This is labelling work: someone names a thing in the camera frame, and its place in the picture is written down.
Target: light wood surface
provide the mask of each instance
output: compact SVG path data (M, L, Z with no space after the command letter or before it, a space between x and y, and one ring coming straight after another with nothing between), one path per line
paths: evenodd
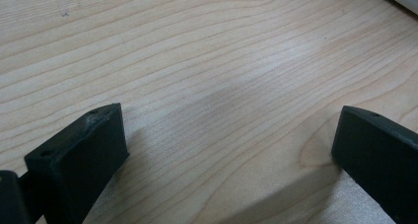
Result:
M0 0L0 169L121 102L131 156L86 223L391 223L330 147L344 105L418 131L417 19L389 0Z

